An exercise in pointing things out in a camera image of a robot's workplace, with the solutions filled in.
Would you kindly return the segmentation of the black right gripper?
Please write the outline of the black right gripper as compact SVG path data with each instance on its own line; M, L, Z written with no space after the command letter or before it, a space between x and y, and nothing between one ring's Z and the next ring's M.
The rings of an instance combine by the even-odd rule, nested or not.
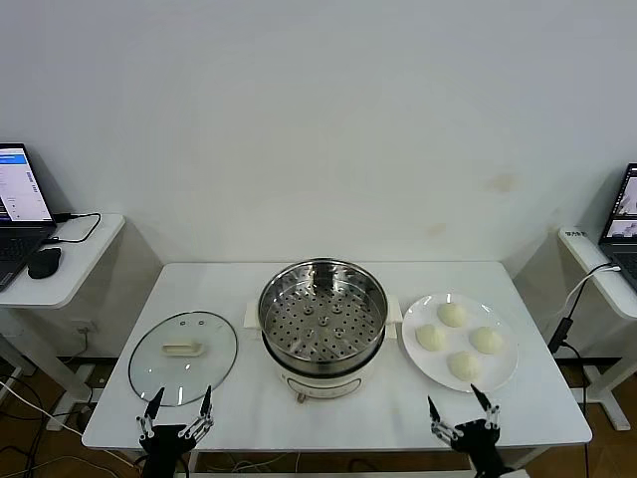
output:
M496 447L501 435L500 407L493 405L474 384L471 384L471 389L485 417L453 427L441 418L434 401L428 396L431 432L455 451L467 454L477 476L502 476L503 459Z

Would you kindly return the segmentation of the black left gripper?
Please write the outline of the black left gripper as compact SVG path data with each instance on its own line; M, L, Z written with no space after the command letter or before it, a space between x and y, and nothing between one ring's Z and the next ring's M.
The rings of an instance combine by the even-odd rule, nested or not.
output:
M183 455L192 451L196 442L200 442L214 425L212 386L205 391L199 415L186 427L184 425L156 425L165 387L161 387L147 404L143 415L136 418L139 428L139 443L146 452L142 462L143 478L171 478L177 464L184 468L186 477L190 476Z

